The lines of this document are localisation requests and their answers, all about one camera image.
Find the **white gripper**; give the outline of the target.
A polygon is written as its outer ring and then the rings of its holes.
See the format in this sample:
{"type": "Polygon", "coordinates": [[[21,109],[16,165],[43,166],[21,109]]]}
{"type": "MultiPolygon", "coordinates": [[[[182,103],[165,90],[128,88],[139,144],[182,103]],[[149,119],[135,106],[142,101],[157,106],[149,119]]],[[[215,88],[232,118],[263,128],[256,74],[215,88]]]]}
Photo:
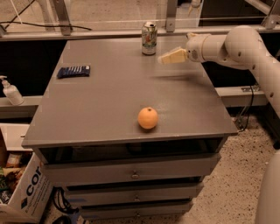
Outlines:
{"type": "Polygon", "coordinates": [[[163,64],[174,64],[182,63],[188,59],[193,62],[205,62],[203,57],[203,45],[206,39],[210,36],[210,33],[198,34],[198,33],[188,33],[186,35],[187,41],[185,44],[185,49],[181,47],[176,47],[169,52],[164,53],[158,58],[163,64]]]}

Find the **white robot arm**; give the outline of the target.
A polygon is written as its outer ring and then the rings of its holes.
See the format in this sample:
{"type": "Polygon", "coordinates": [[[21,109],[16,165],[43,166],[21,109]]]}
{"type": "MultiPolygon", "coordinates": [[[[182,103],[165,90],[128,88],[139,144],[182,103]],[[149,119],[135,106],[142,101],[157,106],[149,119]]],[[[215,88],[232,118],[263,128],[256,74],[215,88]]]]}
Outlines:
{"type": "MultiPolygon", "coordinates": [[[[248,69],[280,117],[280,61],[269,53],[254,28],[239,25],[226,35],[189,33],[184,48],[175,48],[158,57],[161,64],[187,60],[248,69]]],[[[280,151],[275,152],[264,173],[255,224],[280,224],[280,151]]]]}

